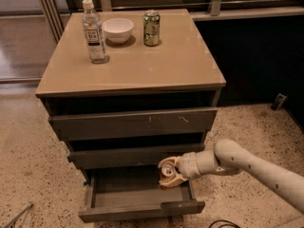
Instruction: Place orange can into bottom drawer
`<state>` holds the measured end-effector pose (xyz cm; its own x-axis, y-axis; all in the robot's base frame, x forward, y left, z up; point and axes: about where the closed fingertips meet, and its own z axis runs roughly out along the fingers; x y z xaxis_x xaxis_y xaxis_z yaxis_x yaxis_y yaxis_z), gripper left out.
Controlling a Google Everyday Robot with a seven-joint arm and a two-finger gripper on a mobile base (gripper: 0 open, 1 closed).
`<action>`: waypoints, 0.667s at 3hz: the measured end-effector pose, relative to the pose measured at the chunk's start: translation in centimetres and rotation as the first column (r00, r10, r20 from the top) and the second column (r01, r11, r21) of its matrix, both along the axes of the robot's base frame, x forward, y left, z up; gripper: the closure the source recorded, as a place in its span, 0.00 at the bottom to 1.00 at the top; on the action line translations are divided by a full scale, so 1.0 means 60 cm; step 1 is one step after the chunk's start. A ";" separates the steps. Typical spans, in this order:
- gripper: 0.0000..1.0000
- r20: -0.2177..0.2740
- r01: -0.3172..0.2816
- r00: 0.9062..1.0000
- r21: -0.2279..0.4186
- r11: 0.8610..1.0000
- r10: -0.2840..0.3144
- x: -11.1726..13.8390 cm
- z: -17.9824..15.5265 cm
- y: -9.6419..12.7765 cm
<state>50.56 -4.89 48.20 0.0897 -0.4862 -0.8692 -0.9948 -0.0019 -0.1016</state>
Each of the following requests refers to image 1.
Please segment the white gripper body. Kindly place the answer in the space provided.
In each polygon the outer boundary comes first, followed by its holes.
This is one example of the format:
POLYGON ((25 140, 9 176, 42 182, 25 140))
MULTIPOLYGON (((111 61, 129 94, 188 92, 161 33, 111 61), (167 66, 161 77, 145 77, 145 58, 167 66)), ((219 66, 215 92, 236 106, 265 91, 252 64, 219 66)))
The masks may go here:
POLYGON ((181 175, 187 180, 194 180, 201 177, 197 164, 196 153, 185 153, 179 157, 177 167, 181 175))

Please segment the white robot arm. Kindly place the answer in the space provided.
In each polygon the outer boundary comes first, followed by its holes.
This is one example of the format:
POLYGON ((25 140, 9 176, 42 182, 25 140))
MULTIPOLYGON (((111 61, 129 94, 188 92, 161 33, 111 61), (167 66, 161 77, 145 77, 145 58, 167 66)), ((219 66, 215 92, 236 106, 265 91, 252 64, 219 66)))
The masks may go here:
POLYGON ((233 176, 245 171, 304 213, 304 178, 255 156, 232 140, 219 140, 212 150, 168 157, 159 162, 158 168, 161 188, 172 188, 204 175, 233 176))

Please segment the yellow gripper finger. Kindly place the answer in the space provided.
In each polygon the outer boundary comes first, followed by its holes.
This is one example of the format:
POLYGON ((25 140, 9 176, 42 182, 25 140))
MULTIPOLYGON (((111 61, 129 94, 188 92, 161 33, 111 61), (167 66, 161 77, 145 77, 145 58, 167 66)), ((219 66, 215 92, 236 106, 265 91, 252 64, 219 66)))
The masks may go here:
POLYGON ((172 165, 174 166, 175 168, 178 167, 178 162, 180 160, 180 156, 177 156, 177 157, 168 157, 168 158, 165 158, 163 160, 161 160, 158 164, 158 168, 161 169, 163 166, 165 166, 166 164, 169 164, 169 165, 172 165))
POLYGON ((159 186, 161 189, 165 190, 179 186, 186 181, 188 181, 188 179, 180 173, 172 174, 170 177, 166 177, 164 174, 161 174, 159 186))

